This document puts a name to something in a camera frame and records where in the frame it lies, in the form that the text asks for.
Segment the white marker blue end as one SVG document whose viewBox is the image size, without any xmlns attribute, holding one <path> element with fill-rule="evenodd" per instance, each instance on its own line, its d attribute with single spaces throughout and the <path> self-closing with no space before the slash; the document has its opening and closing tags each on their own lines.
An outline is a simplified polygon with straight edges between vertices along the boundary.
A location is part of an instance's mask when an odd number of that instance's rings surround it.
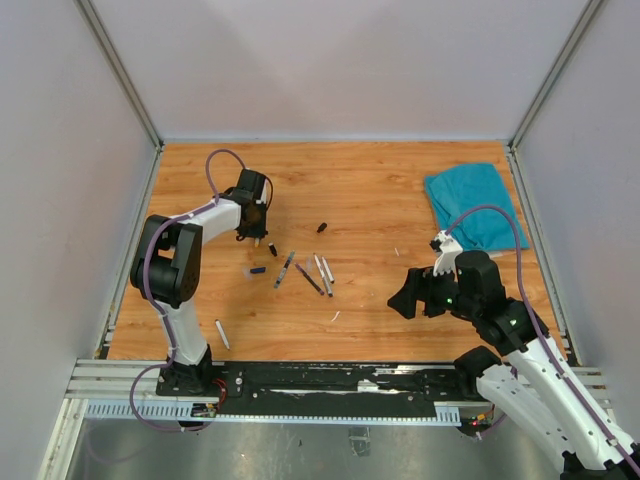
<svg viewBox="0 0 640 480">
<path fill-rule="evenodd" d="M 318 271 L 320 273 L 322 282 L 324 284 L 326 293 L 327 293 L 329 298 L 332 298 L 333 297 L 333 290 L 331 288 L 331 283 L 330 283 L 329 278 L 327 276 L 327 273 L 326 273 L 326 271 L 325 271 L 325 269 L 323 267 L 323 264 L 322 264 L 319 256 L 316 253 L 313 253 L 313 257 L 314 257 L 317 269 L 318 269 Z"/>
</svg>

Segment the purple gel pen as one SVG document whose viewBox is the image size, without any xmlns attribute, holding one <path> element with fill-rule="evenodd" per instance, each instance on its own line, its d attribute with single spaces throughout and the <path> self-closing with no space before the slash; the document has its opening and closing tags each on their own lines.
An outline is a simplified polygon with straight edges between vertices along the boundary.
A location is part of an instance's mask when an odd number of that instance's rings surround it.
<svg viewBox="0 0 640 480">
<path fill-rule="evenodd" d="M 304 277 L 304 279 L 314 288 L 316 292 L 318 292 L 322 296 L 325 295 L 325 292 L 322 289 L 322 287 L 311 277 L 311 275 L 299 263 L 296 262 L 294 265 L 296 269 Z"/>
</svg>

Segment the small white pen near rail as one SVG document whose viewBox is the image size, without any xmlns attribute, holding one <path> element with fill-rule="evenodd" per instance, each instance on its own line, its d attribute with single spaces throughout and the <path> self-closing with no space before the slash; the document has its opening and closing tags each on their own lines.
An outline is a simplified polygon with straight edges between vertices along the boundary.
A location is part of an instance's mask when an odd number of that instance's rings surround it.
<svg viewBox="0 0 640 480">
<path fill-rule="evenodd" d="M 224 347 L 227 350 L 231 350 L 229 339 L 228 339 L 228 337 L 226 335 L 226 332 L 225 332 L 224 327 L 223 327 L 222 323 L 220 322 L 220 320 L 216 319 L 215 320 L 215 325 L 216 325 L 217 331 L 218 331 L 218 333 L 220 335 L 221 341 L 223 342 Z"/>
</svg>

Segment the white marker black tip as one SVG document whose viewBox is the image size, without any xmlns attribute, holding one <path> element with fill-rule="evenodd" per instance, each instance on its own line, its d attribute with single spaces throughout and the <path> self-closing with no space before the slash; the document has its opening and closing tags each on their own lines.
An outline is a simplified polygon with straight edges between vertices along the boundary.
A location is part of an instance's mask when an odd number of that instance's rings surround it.
<svg viewBox="0 0 640 480">
<path fill-rule="evenodd" d="M 322 264 L 323 264 L 323 267 L 324 267 L 325 276 L 327 277 L 327 279 L 328 279 L 330 284 L 334 284 L 335 283 L 335 279 L 334 279 L 333 273 L 332 273 L 332 271 L 331 271 L 331 269 L 329 267 L 328 261 L 326 260 L 326 258 L 324 256 L 321 257 L 321 260 L 322 260 Z"/>
</svg>

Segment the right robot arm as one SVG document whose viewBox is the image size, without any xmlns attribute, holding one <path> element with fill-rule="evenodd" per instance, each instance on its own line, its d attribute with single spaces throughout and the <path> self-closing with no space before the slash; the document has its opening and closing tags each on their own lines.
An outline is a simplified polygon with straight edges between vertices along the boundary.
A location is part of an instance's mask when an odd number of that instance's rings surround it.
<svg viewBox="0 0 640 480">
<path fill-rule="evenodd" d="M 497 406 L 542 449 L 563 479 L 636 479 L 639 444 L 567 366 L 554 338 L 524 301 L 507 296 L 485 252 L 457 256 L 453 270 L 411 268 L 387 302 L 406 319 L 424 304 L 433 318 L 470 322 L 483 345 L 454 362 L 455 392 Z"/>
</svg>

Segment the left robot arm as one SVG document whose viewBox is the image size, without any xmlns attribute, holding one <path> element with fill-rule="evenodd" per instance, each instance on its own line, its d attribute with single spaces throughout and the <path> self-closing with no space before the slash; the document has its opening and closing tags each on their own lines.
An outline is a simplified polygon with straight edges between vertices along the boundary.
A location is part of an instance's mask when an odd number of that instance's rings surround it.
<svg viewBox="0 0 640 480">
<path fill-rule="evenodd" d="M 204 396 L 214 386 L 211 348 L 195 307 L 202 250 L 228 232 L 235 232 L 238 241 L 265 238 L 272 189 L 267 175 L 244 168 L 235 186 L 215 192 L 207 203 L 183 214 L 146 219 L 130 282 L 156 311 L 168 342 L 157 394 Z"/>
</svg>

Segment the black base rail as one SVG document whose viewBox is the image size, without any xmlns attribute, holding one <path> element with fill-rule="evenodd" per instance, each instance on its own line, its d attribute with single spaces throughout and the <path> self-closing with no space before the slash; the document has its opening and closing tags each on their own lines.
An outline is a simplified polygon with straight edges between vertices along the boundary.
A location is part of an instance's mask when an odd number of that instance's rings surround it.
<svg viewBox="0 0 640 480">
<path fill-rule="evenodd" d="M 482 399 L 448 363 L 212 362 L 163 369 L 156 383 L 159 396 L 221 393 L 224 414 L 258 417 L 422 418 Z"/>
</svg>

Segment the dark blue-green gel pen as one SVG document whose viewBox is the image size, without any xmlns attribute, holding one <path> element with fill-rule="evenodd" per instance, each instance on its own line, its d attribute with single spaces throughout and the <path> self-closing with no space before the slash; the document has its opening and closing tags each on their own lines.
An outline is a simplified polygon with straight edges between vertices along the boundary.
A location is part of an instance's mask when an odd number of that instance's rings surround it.
<svg viewBox="0 0 640 480">
<path fill-rule="evenodd" d="M 285 275 L 286 275 L 291 263 L 294 260 L 295 253 L 296 253 L 295 250 L 292 250 L 289 253 L 289 255 L 287 256 L 287 258 L 286 258 L 286 260 L 284 262 L 284 265 L 283 265 L 282 269 L 280 270 L 280 272 L 279 272 L 279 274 L 278 274 L 278 276 L 276 278 L 276 281 L 274 283 L 274 289 L 278 289 L 280 287 L 280 285 L 282 284 L 282 282 L 284 280 L 284 277 L 285 277 Z"/>
</svg>

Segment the teal cloth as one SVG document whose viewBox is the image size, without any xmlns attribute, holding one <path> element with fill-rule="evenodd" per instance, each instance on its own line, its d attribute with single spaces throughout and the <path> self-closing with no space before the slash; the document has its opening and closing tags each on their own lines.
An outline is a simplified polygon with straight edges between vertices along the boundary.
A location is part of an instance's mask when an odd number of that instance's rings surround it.
<svg viewBox="0 0 640 480">
<path fill-rule="evenodd" d="M 466 211 L 484 207 L 453 230 L 452 236 L 463 249 L 513 250 L 516 238 L 520 239 L 523 249 L 529 247 L 509 192 L 494 165 L 459 165 L 427 176 L 424 188 L 441 230 L 448 229 Z"/>
</svg>

